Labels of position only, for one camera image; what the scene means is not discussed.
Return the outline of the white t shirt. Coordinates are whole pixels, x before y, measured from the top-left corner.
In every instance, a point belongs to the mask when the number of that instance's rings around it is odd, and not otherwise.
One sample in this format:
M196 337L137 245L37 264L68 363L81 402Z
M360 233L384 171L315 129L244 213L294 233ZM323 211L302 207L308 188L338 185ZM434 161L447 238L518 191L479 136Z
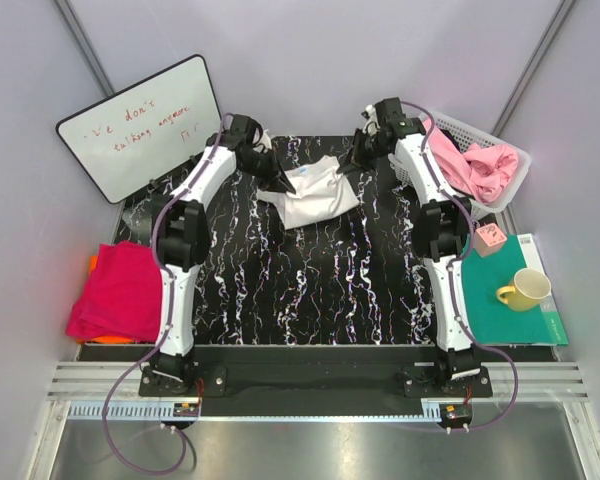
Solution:
M334 219L359 206L349 180L338 173L335 156L323 156L313 164L286 171L295 193L258 189L256 198L271 204L285 230Z

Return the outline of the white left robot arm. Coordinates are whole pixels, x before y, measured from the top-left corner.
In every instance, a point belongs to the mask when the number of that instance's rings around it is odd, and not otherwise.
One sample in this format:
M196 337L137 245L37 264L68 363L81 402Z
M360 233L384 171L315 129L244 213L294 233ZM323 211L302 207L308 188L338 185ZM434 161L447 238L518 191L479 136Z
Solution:
M208 139L200 160L183 183L164 195L152 217L151 251L161 276L160 326L150 372L176 396L195 386L192 313L195 283L211 249L207 210L236 171L259 180L267 192L293 193L264 129L255 119L230 114Z

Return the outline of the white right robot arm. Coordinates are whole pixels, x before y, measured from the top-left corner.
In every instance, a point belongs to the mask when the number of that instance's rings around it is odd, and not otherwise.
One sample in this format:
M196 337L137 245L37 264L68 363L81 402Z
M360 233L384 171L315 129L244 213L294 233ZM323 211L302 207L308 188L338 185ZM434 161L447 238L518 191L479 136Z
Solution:
M462 284L462 262L472 239L470 201L453 193L434 159L429 139L435 119L408 117L398 97L369 105L362 116L353 143L338 171L369 171L380 158L387 158L397 173L408 176L420 205L413 221L412 250L428 272L436 312L437 365L434 384L446 396L466 389L470 377L480 372Z

